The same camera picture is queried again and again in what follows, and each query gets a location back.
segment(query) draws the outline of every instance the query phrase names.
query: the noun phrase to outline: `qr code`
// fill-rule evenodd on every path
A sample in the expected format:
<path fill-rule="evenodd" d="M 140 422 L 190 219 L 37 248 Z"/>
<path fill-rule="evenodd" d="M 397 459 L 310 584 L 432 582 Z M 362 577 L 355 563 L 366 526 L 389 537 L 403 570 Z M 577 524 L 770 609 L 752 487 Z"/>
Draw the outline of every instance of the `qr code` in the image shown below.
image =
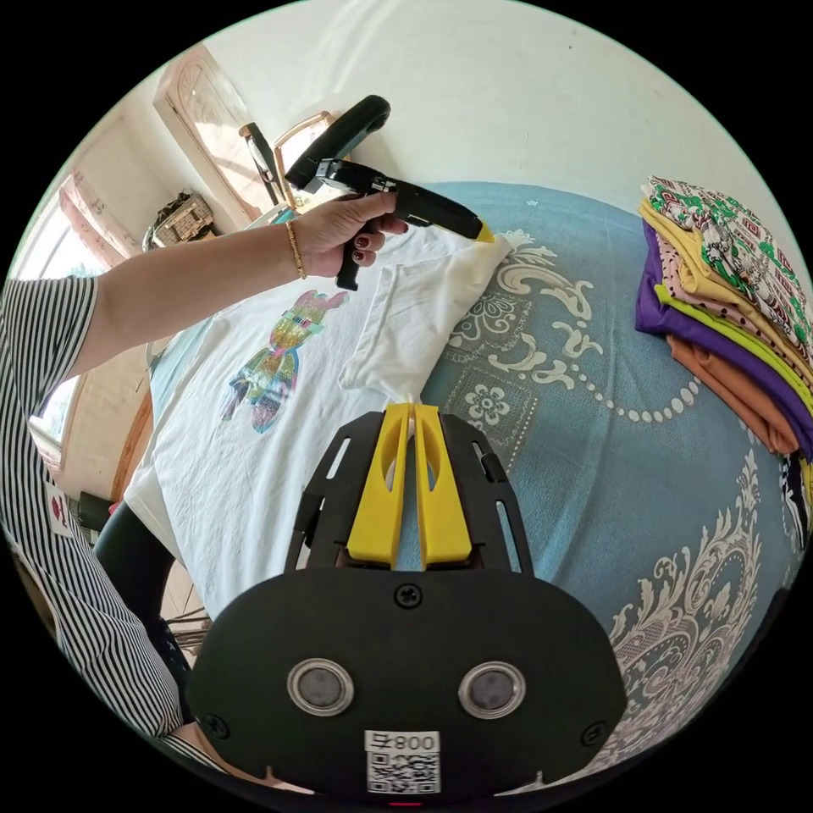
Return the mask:
<path fill-rule="evenodd" d="M 367 778 L 374 794 L 437 794 L 440 754 L 367 754 Z"/>

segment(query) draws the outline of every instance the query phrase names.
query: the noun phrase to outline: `sticker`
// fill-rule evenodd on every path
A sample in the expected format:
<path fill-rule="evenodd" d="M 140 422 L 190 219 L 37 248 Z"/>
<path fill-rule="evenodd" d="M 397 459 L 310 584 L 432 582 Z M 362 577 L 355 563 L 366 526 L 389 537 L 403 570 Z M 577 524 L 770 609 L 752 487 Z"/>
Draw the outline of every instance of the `sticker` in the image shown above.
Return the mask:
<path fill-rule="evenodd" d="M 73 536 L 68 519 L 68 498 L 50 483 L 45 483 L 45 493 L 51 530 L 57 536 Z"/>
<path fill-rule="evenodd" d="M 364 750 L 370 793 L 440 793 L 440 732 L 365 731 Z"/>

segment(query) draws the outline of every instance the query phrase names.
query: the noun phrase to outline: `hand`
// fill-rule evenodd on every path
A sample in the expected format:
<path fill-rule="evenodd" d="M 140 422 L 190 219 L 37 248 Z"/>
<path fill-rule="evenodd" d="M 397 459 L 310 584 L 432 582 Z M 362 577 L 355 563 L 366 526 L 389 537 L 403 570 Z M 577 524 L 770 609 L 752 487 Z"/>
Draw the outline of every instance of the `hand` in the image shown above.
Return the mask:
<path fill-rule="evenodd" d="M 344 257 L 345 243 L 354 240 L 354 260 L 362 268 L 375 262 L 375 253 L 384 246 L 385 232 L 402 235 L 403 220 L 394 218 L 395 195 L 379 192 L 367 197 L 338 198 L 303 214 L 293 224 L 302 267 L 308 276 L 335 277 Z M 356 237 L 372 220 L 371 227 Z"/>

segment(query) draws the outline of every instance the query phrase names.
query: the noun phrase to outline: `camera lens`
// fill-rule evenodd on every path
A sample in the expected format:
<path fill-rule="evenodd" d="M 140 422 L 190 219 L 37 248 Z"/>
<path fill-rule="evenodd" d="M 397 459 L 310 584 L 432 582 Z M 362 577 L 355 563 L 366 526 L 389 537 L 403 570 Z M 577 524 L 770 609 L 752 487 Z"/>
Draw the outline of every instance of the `camera lens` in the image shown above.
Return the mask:
<path fill-rule="evenodd" d="M 308 714 L 330 717 L 340 714 L 352 702 L 353 682 L 338 663 L 310 658 L 291 669 L 288 695 Z"/>
<path fill-rule="evenodd" d="M 511 714 L 525 697 L 525 678 L 511 664 L 490 661 L 470 670 L 457 696 L 463 709 L 481 720 Z"/>

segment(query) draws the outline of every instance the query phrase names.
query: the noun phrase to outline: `stack of folded clothes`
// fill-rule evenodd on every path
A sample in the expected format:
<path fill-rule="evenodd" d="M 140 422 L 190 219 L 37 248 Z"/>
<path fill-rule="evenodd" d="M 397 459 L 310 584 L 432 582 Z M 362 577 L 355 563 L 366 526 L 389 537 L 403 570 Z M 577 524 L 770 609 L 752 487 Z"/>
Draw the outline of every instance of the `stack of folded clothes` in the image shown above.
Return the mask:
<path fill-rule="evenodd" d="M 719 395 L 765 447 L 813 462 L 813 311 L 788 259 L 749 209 L 720 192 L 650 177 L 649 254 L 635 327 Z M 808 506 L 802 506 L 809 516 Z"/>

